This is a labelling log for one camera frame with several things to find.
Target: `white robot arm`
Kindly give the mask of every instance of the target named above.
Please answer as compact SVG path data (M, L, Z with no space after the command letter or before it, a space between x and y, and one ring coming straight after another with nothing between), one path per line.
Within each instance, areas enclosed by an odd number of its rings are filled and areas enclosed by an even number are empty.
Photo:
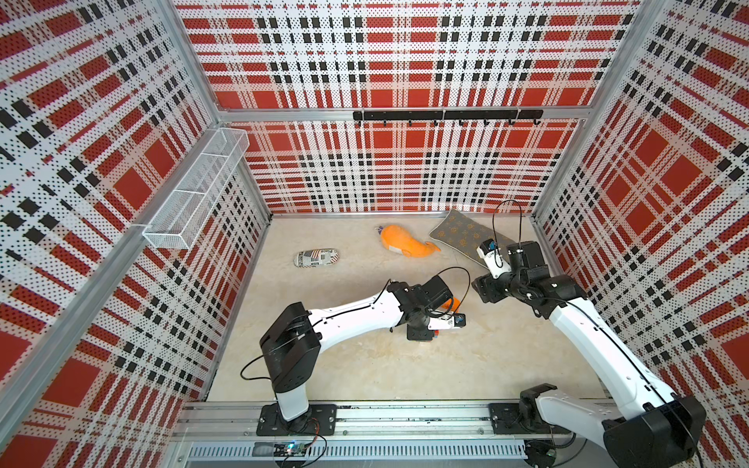
M482 301L515 297L531 306L536 317L549 320L575 345L616 402L612 410L543 383L521 392L519 419L524 426L569 429L604 447L620 467L666 468L694 455L705 409L655 376L574 280L550 277L538 243L508 246L508 262L491 239L478 253L490 272L472 283ZM442 279L434 276L424 285L388 283L376 296L332 309L307 311L302 303L287 307L260 341L284 427L298 433L311 417L305 382L319 353L362 333L404 323L408 339L430 341L436 330L465 325L463 314L436 312L452 298Z
M616 402L610 410L550 384L521 393L521 416L531 427L559 425L605 448L620 467L671 467L691 458L705 422L692 396L679 397L605 323L577 283L550 277L536 242L508 246L503 263L493 240L477 249L490 273L472 286L484 303L515 297L549 320L575 345Z
M437 312L444 303L452 310L453 300L444 281L434 276L424 285L388 282L375 296L331 309L307 311L302 303L291 304L260 340L283 419L291 422L309 411L305 382L320 353L354 336L402 324L407 339L430 341L438 330L465 325L464 314Z

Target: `white wire basket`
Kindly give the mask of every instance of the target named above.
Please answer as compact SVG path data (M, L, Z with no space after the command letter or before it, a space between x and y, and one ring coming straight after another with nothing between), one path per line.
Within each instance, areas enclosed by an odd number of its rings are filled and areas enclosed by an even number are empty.
M191 249L247 147L244 130L218 129L143 231L148 242L157 249Z

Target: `perforated wall panel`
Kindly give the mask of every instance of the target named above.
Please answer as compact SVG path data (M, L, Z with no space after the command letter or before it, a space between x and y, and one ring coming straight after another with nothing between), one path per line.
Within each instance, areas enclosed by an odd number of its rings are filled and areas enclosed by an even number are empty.
M174 3L224 109L585 105L639 5Z
M264 224L232 176L196 247L146 249L0 457L3 467L158 467L202 398Z
M247 129L247 161L275 213L482 211L507 198L530 212L576 125L234 124Z
M0 383L206 126L149 1L0 4Z
M749 454L749 5L669 1L541 213L627 345L708 410L706 466Z

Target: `pillow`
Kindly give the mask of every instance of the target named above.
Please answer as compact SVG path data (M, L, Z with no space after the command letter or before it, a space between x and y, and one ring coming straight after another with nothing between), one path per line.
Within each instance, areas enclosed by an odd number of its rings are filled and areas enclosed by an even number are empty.
M478 222L473 221L460 211L450 210L445 219L434 228L431 233L429 233L429 237L452 247L461 254L475 261L477 264L486 268L486 264L479 257L479 253L476 249L485 240L494 239L494 233L491 231L491 228L480 225ZM507 249L504 247L515 243L515 241L500 233L497 233L497 239L494 240L500 248L502 258L504 258L506 262L509 262Z

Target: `beige floor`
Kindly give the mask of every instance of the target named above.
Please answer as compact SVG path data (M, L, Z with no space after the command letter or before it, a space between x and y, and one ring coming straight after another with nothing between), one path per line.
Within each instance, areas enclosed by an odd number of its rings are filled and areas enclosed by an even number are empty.
M491 225L491 218L477 218ZM427 258L406 258L385 250L376 227L398 224L427 240L437 218L274 219L236 324L208 395L209 401L272 400L267 380L246 382L240 369L260 353L258 340L288 304L308 309L339 306L376 294L388 278L423 283L445 267L466 267L471 278L487 273L447 246ZM516 218L497 218L497 231L518 235ZM523 239L534 239L528 222ZM305 249L331 247L341 258L330 267L300 269L291 260ZM458 298L467 278L462 270L443 273ZM517 398L543 382L581 398L602 398L593 370L547 320L508 298L483 304L471 289L461 312L463 329L447 330L431 343L406 340L405 326L360 335L318 358L307 382L310 400L416 400ZM245 375L267 375L262 360Z

